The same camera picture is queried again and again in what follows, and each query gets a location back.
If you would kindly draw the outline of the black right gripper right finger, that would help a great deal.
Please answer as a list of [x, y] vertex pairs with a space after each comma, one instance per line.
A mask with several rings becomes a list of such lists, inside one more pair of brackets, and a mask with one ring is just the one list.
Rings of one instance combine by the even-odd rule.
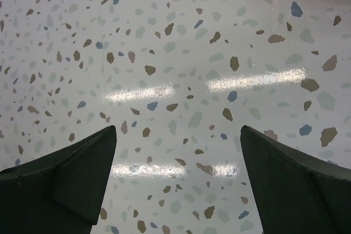
[[240, 143], [264, 233], [350, 233], [350, 169], [247, 125]]

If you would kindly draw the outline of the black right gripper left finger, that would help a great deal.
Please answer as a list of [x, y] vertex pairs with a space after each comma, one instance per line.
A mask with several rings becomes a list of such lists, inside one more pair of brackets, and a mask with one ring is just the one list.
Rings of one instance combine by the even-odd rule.
[[1, 171], [1, 233], [90, 233], [99, 219], [116, 143], [111, 125]]

